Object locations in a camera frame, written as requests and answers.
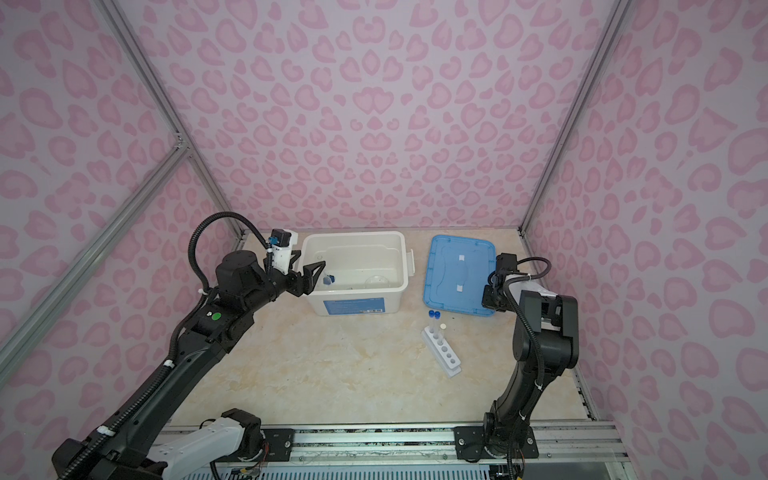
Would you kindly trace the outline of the clear glass petri dish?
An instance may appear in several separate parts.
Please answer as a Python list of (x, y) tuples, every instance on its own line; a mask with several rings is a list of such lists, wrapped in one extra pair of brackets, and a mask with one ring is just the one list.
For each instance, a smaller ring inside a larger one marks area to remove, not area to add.
[(385, 289), (390, 287), (390, 280), (384, 275), (372, 275), (365, 280), (364, 285), (367, 289)]

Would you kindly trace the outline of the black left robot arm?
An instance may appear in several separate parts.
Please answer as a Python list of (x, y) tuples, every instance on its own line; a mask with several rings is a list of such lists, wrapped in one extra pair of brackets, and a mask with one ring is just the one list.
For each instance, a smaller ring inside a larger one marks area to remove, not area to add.
[(254, 323), (256, 311), (288, 292), (310, 294), (326, 264), (302, 272), (265, 270), (256, 254), (227, 254), (217, 285), (172, 333), (166, 359), (121, 407), (83, 440), (67, 439), (52, 463), (61, 479), (177, 479), (202, 465), (239, 454), (256, 457), (264, 443), (259, 420), (231, 410), (184, 440), (157, 448), (167, 421), (202, 378)]

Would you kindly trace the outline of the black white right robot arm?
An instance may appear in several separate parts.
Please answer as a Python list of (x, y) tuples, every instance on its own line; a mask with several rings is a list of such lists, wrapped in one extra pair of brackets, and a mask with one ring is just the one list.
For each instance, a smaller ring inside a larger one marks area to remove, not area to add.
[(576, 298), (538, 283), (551, 270), (544, 257), (501, 253), (484, 287), (482, 306), (515, 315), (515, 369), (503, 393), (484, 415), (484, 450), (510, 460), (528, 445), (531, 415), (545, 389), (579, 358)]

